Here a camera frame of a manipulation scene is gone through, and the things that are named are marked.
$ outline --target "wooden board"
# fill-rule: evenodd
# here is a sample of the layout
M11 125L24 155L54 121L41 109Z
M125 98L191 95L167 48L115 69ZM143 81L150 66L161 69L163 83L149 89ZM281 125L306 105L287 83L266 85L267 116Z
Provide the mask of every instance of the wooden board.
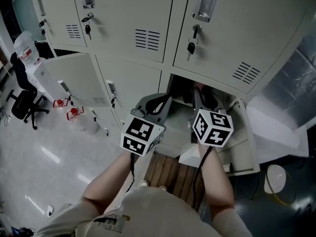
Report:
M163 185L166 186L168 176L171 171L172 163L173 163L173 158L167 157L157 187L160 187Z
M190 187L191 187L191 184L193 183L195 169L196 168L191 167L191 166L188 167L186 179L184 180L182 191L179 196L179 198L182 199L184 202L187 200L187 197L189 195Z
M166 187L170 193L173 192L174 185L176 184L179 165L179 160L173 159L172 167L170 169L169 176L166 182Z
M167 157L159 153L153 153L149 163L145 180L151 187L166 186L167 191L193 206L193 180L197 168L179 163L176 158ZM196 206L197 211L204 194L204 182L201 172L196 183Z
M149 166L147 168L144 180L147 180L149 183L152 181L154 171L155 171L158 159L159 159L159 155L160 154L158 154L156 152L153 153L153 156L152 156L150 163L149 163Z
M164 163L166 162L166 159L167 159L167 156L165 156L165 155L159 156L152 181L150 182L151 187L158 187L158 182L159 182L160 176L162 174L162 170L164 167Z

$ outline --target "ventilation slot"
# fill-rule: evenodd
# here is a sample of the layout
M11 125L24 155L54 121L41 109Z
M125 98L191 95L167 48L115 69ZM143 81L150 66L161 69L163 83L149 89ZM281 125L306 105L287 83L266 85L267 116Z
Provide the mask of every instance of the ventilation slot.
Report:
M78 25L66 25L68 36L72 39L80 39L81 34L79 32Z
M106 104L106 101L103 97L93 97L93 101L96 104Z
M242 62L233 73L233 77L243 81L244 83L251 84L257 78L259 73L259 70Z
M160 33L141 30L141 29L135 29L136 47L158 51L159 38L160 38Z

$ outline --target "black office chair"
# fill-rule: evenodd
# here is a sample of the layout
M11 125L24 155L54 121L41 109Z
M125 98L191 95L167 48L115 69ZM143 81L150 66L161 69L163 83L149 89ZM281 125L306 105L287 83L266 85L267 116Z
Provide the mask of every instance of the black office chair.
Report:
M38 94L36 87L34 87L28 80L25 66L21 60L17 57L16 53L13 53L10 59L10 62L13 64L13 68L18 80L19 86L24 89L18 97L13 95L14 90L11 90L9 95L6 98L6 102L9 98L13 98L15 103L12 107L12 114L15 115L18 119L23 119L24 123L28 122L29 116L32 117L32 127L34 130L37 127L34 125L34 113L35 112L46 112L49 113L49 110L40 109L40 101L46 100L44 96L41 96L39 100L34 103L34 100Z

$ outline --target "beige shirt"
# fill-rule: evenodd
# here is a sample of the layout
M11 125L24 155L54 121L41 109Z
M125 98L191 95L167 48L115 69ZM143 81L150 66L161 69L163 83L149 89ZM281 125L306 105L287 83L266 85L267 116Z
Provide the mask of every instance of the beige shirt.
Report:
M38 237L251 237L235 210L217 214L212 226L184 201L153 187L138 187L125 194L118 209L99 216L81 201L54 214L38 230Z

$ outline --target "forearm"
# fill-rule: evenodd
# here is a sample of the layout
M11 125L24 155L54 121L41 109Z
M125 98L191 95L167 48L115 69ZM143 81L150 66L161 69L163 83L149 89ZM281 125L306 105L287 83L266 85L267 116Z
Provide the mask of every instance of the forearm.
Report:
M130 172L130 152L124 151L84 190L82 199L94 204L102 214L112 203Z
M198 148L202 158L208 146L199 144ZM215 148L212 149L203 164L202 175L206 199L211 212L213 211L212 216L214 217L218 210L234 208L234 191Z

